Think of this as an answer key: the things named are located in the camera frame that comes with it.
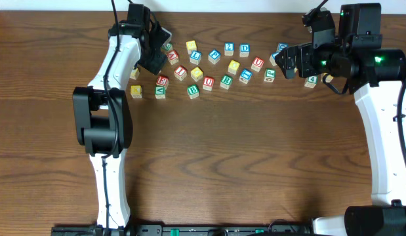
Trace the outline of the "red E block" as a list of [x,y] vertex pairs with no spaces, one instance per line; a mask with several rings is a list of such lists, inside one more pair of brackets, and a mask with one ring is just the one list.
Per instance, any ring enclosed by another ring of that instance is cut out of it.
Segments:
[[168,88],[169,85],[169,78],[165,76],[159,76],[155,83],[158,87],[164,87],[165,89]]

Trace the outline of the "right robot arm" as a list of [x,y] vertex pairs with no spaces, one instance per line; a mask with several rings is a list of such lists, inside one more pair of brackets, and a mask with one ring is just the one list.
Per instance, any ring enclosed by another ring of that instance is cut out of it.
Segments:
[[365,127],[371,205],[312,221],[313,235],[406,235],[406,56],[382,47],[379,3],[342,5],[340,19],[318,5],[302,17],[309,43],[279,50],[287,79],[343,77]]

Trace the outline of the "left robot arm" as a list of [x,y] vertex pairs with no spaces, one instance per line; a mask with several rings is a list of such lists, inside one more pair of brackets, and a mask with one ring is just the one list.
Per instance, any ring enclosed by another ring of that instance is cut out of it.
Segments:
[[122,235],[131,210],[125,187],[125,157],[133,125],[126,89],[137,67],[158,75],[167,62],[161,47],[171,41],[145,5],[130,3],[125,20],[108,31],[109,47],[94,79],[75,87],[72,100],[77,141],[94,168],[98,193],[95,235]]

